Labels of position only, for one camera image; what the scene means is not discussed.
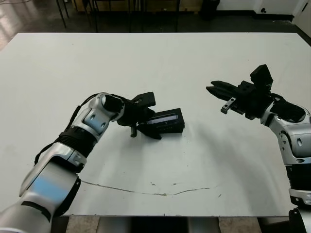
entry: table surface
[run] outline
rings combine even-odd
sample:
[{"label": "table surface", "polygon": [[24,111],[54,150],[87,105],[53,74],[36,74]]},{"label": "table surface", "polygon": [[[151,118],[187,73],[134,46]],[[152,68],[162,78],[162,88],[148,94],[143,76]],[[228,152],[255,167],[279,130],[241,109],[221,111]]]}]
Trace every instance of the table surface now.
[{"label": "table surface", "polygon": [[22,33],[0,53],[0,209],[18,199],[35,155],[96,92],[153,91],[180,107],[182,134],[156,141],[111,123],[66,214],[285,216],[289,182],[277,139],[220,109],[205,87],[238,85],[267,64],[272,91],[311,109],[311,47],[294,33]]}]

